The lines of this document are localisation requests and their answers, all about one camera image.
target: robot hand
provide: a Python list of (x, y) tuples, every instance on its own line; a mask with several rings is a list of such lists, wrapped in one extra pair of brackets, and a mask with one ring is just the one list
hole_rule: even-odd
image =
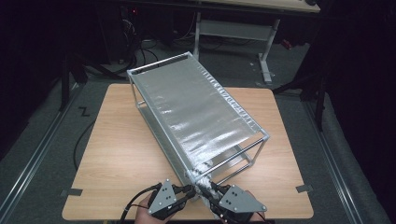
[(215, 199), (209, 190), (199, 187), (202, 196), (210, 202), (210, 210), (226, 223), (247, 223), (255, 212), (265, 212), (266, 207), (236, 185), (219, 186), (211, 182), (211, 188), (219, 194)]
[[(185, 193), (185, 196), (177, 199), (176, 194), (180, 192)], [(153, 191), (148, 200), (148, 213), (152, 217), (165, 220), (167, 217), (182, 210), (187, 200), (194, 197), (195, 194), (196, 192), (192, 185), (178, 187), (172, 185), (169, 179), (167, 179), (160, 189)]]

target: foil sheet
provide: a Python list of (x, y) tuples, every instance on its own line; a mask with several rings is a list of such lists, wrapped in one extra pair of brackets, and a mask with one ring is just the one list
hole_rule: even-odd
[(200, 63), (186, 55), (130, 78), (176, 150), (196, 167), (261, 127)]

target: metal rail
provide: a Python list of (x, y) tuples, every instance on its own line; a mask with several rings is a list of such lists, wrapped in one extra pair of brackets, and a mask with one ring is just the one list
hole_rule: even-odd
[(309, 102), (303, 102), (303, 107), (305, 112), (307, 113), (312, 127), (315, 129), (315, 133), (317, 134), (318, 140), (321, 144), (323, 157), (325, 159), (325, 163), (327, 168), (329, 169), (330, 176), (332, 177), (332, 182), (338, 192), (338, 196), (340, 197), (341, 203), (346, 210), (346, 214), (349, 218), (350, 223), (361, 224), (363, 223), (361, 219), (361, 214), (359, 213), (359, 209), (357, 208), (355, 202), (353, 201), (352, 194), (347, 186), (345, 179), (343, 178), (336, 160), (332, 155), (332, 151), (327, 143), (326, 137), (323, 132), (318, 130), (318, 126), (315, 122), (315, 112), (314, 108)]
[(47, 132), (44, 134), (44, 137), (41, 139), (37, 148), (35, 149), (35, 153), (32, 158), (28, 161), (25, 168), (21, 172), (17, 181), (14, 184), (14, 187), (9, 192), (6, 199), (3, 201), (0, 207), (0, 223), (7, 223), (8, 219), (11, 217), (12, 212), (20, 201), (23, 193), (26, 191), (27, 187), (30, 184), (30, 181), (35, 176), (35, 172), (40, 166), (41, 162), (44, 160), (47, 152), (50, 149), (51, 142), (57, 133), (62, 121), (64, 120), (64, 116), (67, 114), (67, 111), (70, 108), (70, 105), (73, 104), (74, 100), (78, 97), (83, 89), (83, 85), (78, 85), (77, 83), (72, 88), (71, 99), (68, 105), (64, 108), (64, 110), (60, 110), (51, 123)]

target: black cable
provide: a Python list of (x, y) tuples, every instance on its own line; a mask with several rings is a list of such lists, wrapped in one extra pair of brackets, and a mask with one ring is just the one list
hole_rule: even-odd
[(140, 49), (140, 52), (142, 52), (142, 56), (143, 56), (143, 65), (146, 65), (146, 54), (145, 54), (145, 51), (143, 51), (143, 49)]
[(173, 43), (176, 45), (179, 45), (179, 46), (191, 46), (195, 43), (194, 39), (191, 40), (193, 37), (194, 37), (194, 35), (189, 38), (174, 40)]
[(258, 40), (253, 40), (253, 39), (240, 39), (241, 41), (244, 41), (244, 42), (238, 43), (237, 41), (232, 41), (231, 39), (232, 38), (224, 38), (223, 41), (227, 44), (236, 45), (236, 46), (245, 46), (248, 44), (253, 44), (258, 41)]
[(144, 193), (146, 193), (146, 192), (149, 192), (149, 191), (155, 190), (155, 189), (159, 189), (159, 188), (161, 187), (161, 185), (162, 185), (162, 184), (159, 183), (159, 184), (157, 184), (157, 185), (151, 186), (151, 187), (149, 187), (149, 188), (147, 188), (147, 189), (143, 189), (142, 191), (138, 192), (138, 193), (132, 198), (132, 200), (125, 206), (124, 211), (122, 212), (122, 216), (121, 216), (121, 218), (120, 218), (120, 223), (123, 224), (123, 223), (125, 222), (126, 215), (128, 214), (129, 209), (133, 206), (134, 200), (136, 200), (138, 197), (140, 197), (140, 195), (142, 195), (142, 194), (144, 194)]
[(94, 119), (93, 122), (91, 122), (90, 125), (88, 125), (88, 127), (85, 128), (84, 132), (79, 136), (79, 138), (78, 138), (78, 140), (77, 140), (77, 142), (76, 142), (76, 145), (75, 145), (75, 147), (74, 147), (74, 150), (73, 150), (73, 163), (74, 163), (74, 165), (75, 165), (76, 170), (78, 170), (77, 159), (76, 159), (77, 146), (78, 146), (79, 142), (81, 141), (82, 136), (84, 136), (84, 134), (91, 128), (91, 126), (92, 126), (95, 122), (96, 122), (96, 119)]
[(148, 209), (146, 206), (143, 206), (143, 205), (140, 205), (140, 204), (135, 204), (135, 203), (133, 203), (132, 205), (131, 205), (131, 207), (132, 206), (134, 206), (134, 207), (141, 207), (141, 208), (146, 208), (146, 209)]
[(262, 218), (262, 220), (266, 223), (265, 217), (262, 216), (262, 214), (260, 214), (259, 212), (256, 212), (257, 214), (259, 214), (259, 216)]
[[(128, 63), (125, 67), (123, 67), (123, 68), (121, 68), (121, 69), (119, 69), (119, 70), (117, 70), (117, 71), (114, 71), (114, 72), (112, 72), (112, 73), (114, 73), (114, 74), (121, 74), (121, 73), (125, 72), (126, 70), (135, 67), (135, 66), (136, 66), (136, 63), (137, 63), (136, 56), (133, 55), (131, 61), (129, 61), (129, 63)], [(84, 67), (84, 69), (85, 69), (85, 71), (87, 71), (88, 73), (90, 73), (90, 74), (92, 74), (92, 75), (95, 75), (95, 76), (102, 76), (102, 75), (103, 75), (103, 73), (97, 73), (97, 72), (91, 70), (91, 69), (88, 68), (88, 67)]]
[(207, 48), (207, 47), (204, 47), (203, 44), (200, 44), (199, 47), (200, 47), (201, 49), (215, 50), (215, 49), (220, 48), (222, 45), (223, 45), (223, 42), (220, 41), (220, 42), (218, 43), (218, 45), (215, 46), (214, 48)]
[(152, 52), (151, 50), (149, 50), (149, 49), (142, 49), (142, 50), (149, 52), (150, 54), (152, 54), (154, 56), (154, 58), (155, 58), (155, 60), (157, 60), (157, 62), (159, 61), (157, 55), (154, 52)]
[(186, 34), (183, 35), (181, 38), (178, 38), (178, 39), (176, 39), (176, 40), (188, 39), (188, 38), (191, 38), (191, 37), (195, 36), (195, 35), (190, 35), (190, 36), (189, 36), (189, 34), (190, 34), (190, 32), (191, 32), (191, 30), (192, 30), (192, 27), (193, 27), (193, 25), (194, 25), (196, 14), (197, 14), (197, 13), (194, 12), (194, 14), (192, 15), (192, 20), (191, 20), (190, 28), (189, 28), (189, 30), (186, 32)]

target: desk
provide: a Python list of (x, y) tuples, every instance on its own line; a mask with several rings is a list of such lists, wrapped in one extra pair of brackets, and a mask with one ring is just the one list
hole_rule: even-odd
[(183, 0), (177, 2), (163, 1), (163, 0), (106, 0), (107, 2), (133, 4), (139, 7), (167, 7), (180, 10), (196, 10), (196, 11), (239, 11), (251, 13), (266, 13), (264, 9), (275, 9), (276, 14), (282, 14), (283, 11), (294, 12), (320, 12), (318, 5), (309, 6), (305, 0)]
[[(266, 89), (227, 88), (270, 135), (256, 163), (226, 184), (249, 189), (264, 203), (267, 218), (310, 218), (311, 202), (276, 106)], [(85, 149), (63, 217), (67, 220), (117, 220), (125, 205), (142, 189), (169, 178), (180, 185), (148, 125), (134, 106), (131, 86), (110, 85)], [(135, 208), (127, 218), (134, 219)], [(213, 219), (201, 200), (188, 202), (174, 218)]]
[[(228, 4), (237, 5), (240, 7), (266, 7), (271, 9), (281, 10), (294, 10), (300, 12), (314, 12), (319, 13), (320, 8), (317, 5), (309, 6), (305, 1), (298, 0), (203, 0), (199, 3), (217, 3), (217, 4)], [(212, 21), (212, 20), (201, 20), (201, 13), (197, 14), (196, 25), (195, 25), (195, 46), (193, 55), (199, 60), (199, 39), (200, 35), (218, 35), (232, 38), (244, 38), (265, 41), (266, 45), (259, 54), (260, 66), (262, 69), (262, 76), (265, 84), (272, 84), (271, 73), (268, 69), (267, 56), (274, 41), (277, 27), (280, 19), (277, 18), (272, 26), (266, 25), (254, 25), (237, 22), (226, 22), (226, 21)]]

